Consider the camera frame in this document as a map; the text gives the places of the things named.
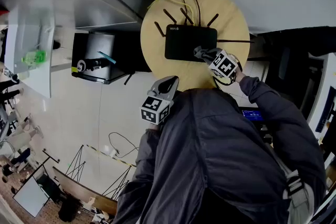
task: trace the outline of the black router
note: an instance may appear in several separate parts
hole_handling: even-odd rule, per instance
[[[160,25],[154,22],[162,37],[166,38],[164,53],[166,59],[204,62],[194,56],[194,49],[198,46],[201,46],[202,49],[217,47],[217,30],[210,28],[210,25],[218,17],[218,14],[207,24],[207,27],[201,27],[194,26],[194,22],[182,8],[181,12],[191,25],[178,25],[166,9],[163,12],[174,22],[174,24],[167,25],[166,35],[163,34]]]

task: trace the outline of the gray jacket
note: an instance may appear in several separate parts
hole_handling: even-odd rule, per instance
[[[319,145],[300,111],[258,78],[241,90],[256,102],[273,133],[274,150],[311,186],[315,210],[325,192]],[[256,223],[287,223],[284,172],[254,125],[229,95],[194,89],[181,93],[161,133],[142,136],[137,168],[118,200],[113,223],[192,223],[205,188]]]

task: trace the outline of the hand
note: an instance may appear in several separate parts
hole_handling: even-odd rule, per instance
[[[148,126],[148,129],[158,131],[160,128],[159,128],[158,125],[155,125],[155,124],[150,123],[149,126]]]
[[[246,77],[246,75],[243,72],[241,72],[239,67],[237,67],[236,70],[237,70],[236,82],[240,83],[240,81],[243,79],[243,77]]]

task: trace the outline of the desk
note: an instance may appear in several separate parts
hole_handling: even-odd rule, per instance
[[[24,57],[28,51],[34,51],[37,47],[33,41],[24,43],[25,37],[29,37],[25,28],[28,22],[33,22],[30,27],[40,27],[39,50],[46,52],[45,62],[38,65],[37,68],[27,70],[28,67],[21,63],[21,57]],[[19,75],[19,79],[27,86],[42,94],[51,97],[51,72],[71,68],[71,60],[63,59],[61,56],[62,48],[53,51],[55,17],[52,13],[34,14],[31,10],[16,7],[11,11],[8,21],[8,34],[6,41],[5,66],[14,74]]]
[[[67,175],[63,174],[60,170],[55,167],[54,169],[57,180],[61,184],[63,191],[73,195],[76,199],[88,203],[90,198],[95,198],[93,206],[105,211],[111,215],[117,214],[117,201],[112,200],[104,195],[101,195],[82,184],[74,181]]]
[[[195,24],[198,24],[198,9],[195,0],[185,0],[193,8]],[[249,31],[243,14],[231,0],[198,0],[201,9],[202,26],[215,16],[219,17],[211,24],[217,29],[218,39],[249,40]],[[167,11],[177,20],[184,23],[184,15],[180,8],[182,5],[169,0],[158,0],[148,10],[141,27],[141,48],[147,64],[157,79],[167,76],[178,76],[178,88],[184,91],[192,88],[214,87],[212,73],[206,63],[168,60],[164,56],[165,38],[163,38],[154,22],[158,22],[165,33],[166,26],[172,21],[164,13]],[[249,53],[249,43],[217,43],[217,47],[225,49],[229,54],[235,55],[243,67]]]

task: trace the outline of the floor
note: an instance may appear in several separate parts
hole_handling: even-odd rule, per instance
[[[65,55],[71,56],[74,32],[61,29],[56,36]],[[264,62],[248,61],[244,67],[244,73],[252,77],[262,78],[264,70]],[[125,80],[126,77],[110,85],[102,85],[74,78],[70,70],[54,72],[51,76],[51,99],[42,97],[24,84],[13,87],[24,88],[23,96],[15,98],[21,118],[31,113],[34,123],[40,126],[44,135],[43,139],[34,136],[30,143],[35,151],[34,158],[39,162],[45,160],[46,155],[42,153],[45,148],[55,159],[60,159],[59,164],[53,161],[46,164],[52,177],[52,166],[65,172],[81,145],[84,145],[81,160],[86,163],[80,182],[98,193],[104,192],[128,168],[87,147],[90,145],[110,154],[109,134],[112,132],[125,136],[139,146],[141,135],[147,127],[147,123],[140,120],[139,107],[155,78],[152,73],[136,73],[126,86]],[[249,103],[237,83],[223,90],[230,93],[240,106],[255,106]],[[134,149],[117,134],[112,134],[110,138],[120,155]],[[137,151],[133,151],[122,160],[135,164],[136,156]]]
[[[14,187],[19,190],[22,183],[21,179],[25,178],[27,172],[32,172],[31,168],[27,168],[20,174],[13,174],[10,177],[10,181],[7,184],[1,182],[0,184],[0,223],[6,224],[1,219],[1,215],[4,215],[8,220],[11,220],[8,224],[66,224],[68,222],[63,222],[58,217],[58,212],[61,209],[62,203],[56,204],[49,200],[38,213],[36,218],[29,214],[19,203],[13,199],[14,194],[11,192],[11,188]],[[87,224],[90,223],[93,215],[83,209],[80,210],[79,214],[76,214],[75,219],[71,224]]]

